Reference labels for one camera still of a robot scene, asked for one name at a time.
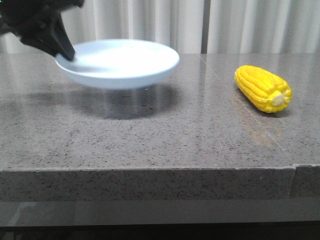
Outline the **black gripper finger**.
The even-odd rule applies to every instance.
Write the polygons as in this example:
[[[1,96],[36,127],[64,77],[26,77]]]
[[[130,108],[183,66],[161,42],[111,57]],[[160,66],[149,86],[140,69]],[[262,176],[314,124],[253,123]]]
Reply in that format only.
[[[56,13],[50,23],[50,46],[53,50],[53,56],[60,54],[66,60],[72,61],[75,56],[75,50],[66,33],[62,16]]]
[[[24,45],[36,48],[53,57],[59,53],[59,47],[56,39],[48,31],[32,32],[24,34],[20,37],[20,41]]]

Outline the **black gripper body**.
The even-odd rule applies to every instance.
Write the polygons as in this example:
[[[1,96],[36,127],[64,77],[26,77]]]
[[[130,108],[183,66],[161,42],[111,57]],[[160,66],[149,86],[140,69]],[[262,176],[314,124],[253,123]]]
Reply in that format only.
[[[50,32],[56,13],[83,5],[83,0],[2,0],[0,34],[13,33],[21,38],[30,33]]]

